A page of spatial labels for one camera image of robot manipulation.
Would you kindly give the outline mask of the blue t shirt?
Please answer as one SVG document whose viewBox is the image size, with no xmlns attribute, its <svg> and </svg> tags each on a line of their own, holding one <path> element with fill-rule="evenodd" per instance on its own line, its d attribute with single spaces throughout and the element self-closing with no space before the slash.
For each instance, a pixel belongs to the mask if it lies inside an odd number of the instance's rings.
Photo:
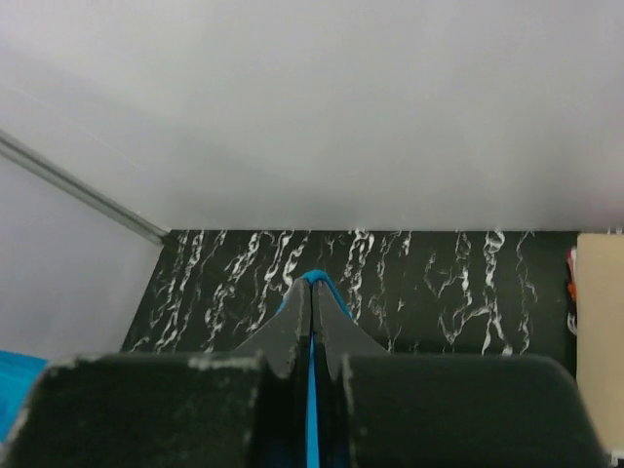
<svg viewBox="0 0 624 468">
<path fill-rule="evenodd" d="M 37 376 L 1 446 L 5 467 L 346 467 L 322 315 L 329 280 L 297 279 L 225 352 L 81 354 Z"/>
</svg>

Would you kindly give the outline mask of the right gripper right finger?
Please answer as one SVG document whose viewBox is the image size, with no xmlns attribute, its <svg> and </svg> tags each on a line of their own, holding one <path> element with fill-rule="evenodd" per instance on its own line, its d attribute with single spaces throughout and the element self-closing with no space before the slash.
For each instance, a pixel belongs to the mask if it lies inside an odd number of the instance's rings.
<svg viewBox="0 0 624 468">
<path fill-rule="evenodd" d="M 342 358 L 388 353 L 352 319 L 328 279 L 311 284 L 310 333 L 310 465 L 347 467 L 344 409 L 339 380 Z"/>
</svg>

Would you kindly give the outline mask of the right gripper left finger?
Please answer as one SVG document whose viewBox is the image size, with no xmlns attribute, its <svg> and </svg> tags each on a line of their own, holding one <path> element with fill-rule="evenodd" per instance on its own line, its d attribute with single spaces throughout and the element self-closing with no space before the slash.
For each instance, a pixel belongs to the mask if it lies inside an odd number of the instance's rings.
<svg viewBox="0 0 624 468">
<path fill-rule="evenodd" d="M 278 311 L 234 350 L 262 358 L 253 398 L 252 467 L 304 467 L 308 369 L 312 322 L 311 286 L 297 279 Z"/>
</svg>

